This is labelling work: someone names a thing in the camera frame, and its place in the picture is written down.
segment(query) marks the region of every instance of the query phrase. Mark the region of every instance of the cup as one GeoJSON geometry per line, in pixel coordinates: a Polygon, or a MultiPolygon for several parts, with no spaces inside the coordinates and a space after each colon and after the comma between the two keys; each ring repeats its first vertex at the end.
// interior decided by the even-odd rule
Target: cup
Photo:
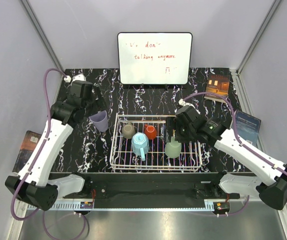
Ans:
{"type": "Polygon", "coordinates": [[[157,137],[157,131],[155,127],[148,124],[144,125],[144,134],[146,134],[149,140],[153,140],[157,137]]]}
{"type": "Polygon", "coordinates": [[[136,134],[136,130],[134,125],[131,124],[129,121],[126,125],[122,128],[122,135],[125,139],[132,139],[133,136],[136,134]]]}
{"type": "Polygon", "coordinates": [[[107,111],[100,111],[95,115],[90,116],[90,120],[99,132],[105,132],[108,129],[107,111]]]}
{"type": "Polygon", "coordinates": [[[168,158],[175,159],[180,156],[182,151],[182,144],[175,140],[175,137],[171,137],[171,142],[167,142],[164,148],[164,153],[168,158]]]}
{"type": "Polygon", "coordinates": [[[149,141],[148,137],[141,133],[137,132],[131,140],[131,147],[134,154],[137,156],[141,156],[142,161],[146,161],[145,155],[148,153],[149,150],[149,141]]]}

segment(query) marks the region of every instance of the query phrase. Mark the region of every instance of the metal wire basket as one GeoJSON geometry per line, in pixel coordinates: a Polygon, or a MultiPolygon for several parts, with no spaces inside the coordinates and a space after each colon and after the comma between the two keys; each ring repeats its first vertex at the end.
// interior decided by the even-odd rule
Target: metal wire basket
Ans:
{"type": "Polygon", "coordinates": [[[182,143],[181,154],[177,158],[169,158],[165,154],[166,117],[169,115],[116,115],[113,130],[110,165],[114,170],[133,171],[176,171],[196,172],[202,165],[201,144],[182,143]],[[132,152],[132,141],[123,137],[122,128],[128,122],[134,125],[136,132],[144,132],[144,125],[153,125],[157,137],[149,140],[149,151],[146,161],[132,152]]]}

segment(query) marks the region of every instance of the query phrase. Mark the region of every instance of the whiteboard frame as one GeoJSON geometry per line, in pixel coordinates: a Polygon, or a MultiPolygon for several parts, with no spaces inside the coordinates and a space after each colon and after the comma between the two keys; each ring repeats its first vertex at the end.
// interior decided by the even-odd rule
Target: whiteboard frame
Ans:
{"type": "MultiPolygon", "coordinates": [[[[120,68],[120,54],[119,54],[119,34],[190,34],[191,35],[191,45],[190,45],[190,54],[189,54],[189,66],[188,66],[188,77],[186,79],[185,83],[170,83],[166,85],[185,85],[188,83],[188,78],[189,78],[189,69],[190,69],[190,63],[192,60],[192,48],[193,48],[193,40],[194,36],[191,32],[189,31],[121,31],[117,34],[117,48],[118,48],[118,66],[119,66],[119,74],[120,74],[120,82],[122,83],[122,71],[120,68]]],[[[122,83],[125,85],[160,85],[158,83],[156,84],[151,84],[151,83],[122,83]]]]}

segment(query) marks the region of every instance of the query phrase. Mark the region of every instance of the book cover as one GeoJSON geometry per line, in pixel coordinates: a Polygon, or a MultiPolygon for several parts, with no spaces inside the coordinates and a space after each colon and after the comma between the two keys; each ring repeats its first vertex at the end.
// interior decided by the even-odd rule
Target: book cover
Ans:
{"type": "Polygon", "coordinates": [[[30,156],[33,154],[38,141],[40,140],[41,134],[33,131],[27,131],[22,141],[17,160],[15,161],[13,172],[19,173],[19,171],[28,162],[30,156]]]}
{"type": "Polygon", "coordinates": [[[238,135],[248,143],[257,147],[259,129],[261,120],[245,112],[237,110],[235,113],[235,123],[237,125],[238,135]]]}
{"type": "MultiPolygon", "coordinates": [[[[228,97],[228,89],[229,89],[229,75],[219,75],[219,74],[211,74],[208,77],[208,83],[205,91],[207,93],[219,94],[225,98],[228,97]]],[[[219,97],[205,94],[205,99],[215,100],[218,102],[224,103],[225,101],[219,97]]]]}

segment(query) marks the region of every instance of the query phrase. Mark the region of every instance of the lavender plastic cup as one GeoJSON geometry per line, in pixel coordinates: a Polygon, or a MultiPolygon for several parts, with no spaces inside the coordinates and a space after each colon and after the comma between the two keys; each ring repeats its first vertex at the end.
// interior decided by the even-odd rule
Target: lavender plastic cup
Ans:
{"type": "Polygon", "coordinates": [[[106,110],[90,116],[90,121],[99,132],[103,133],[108,130],[108,116],[106,110]]]}

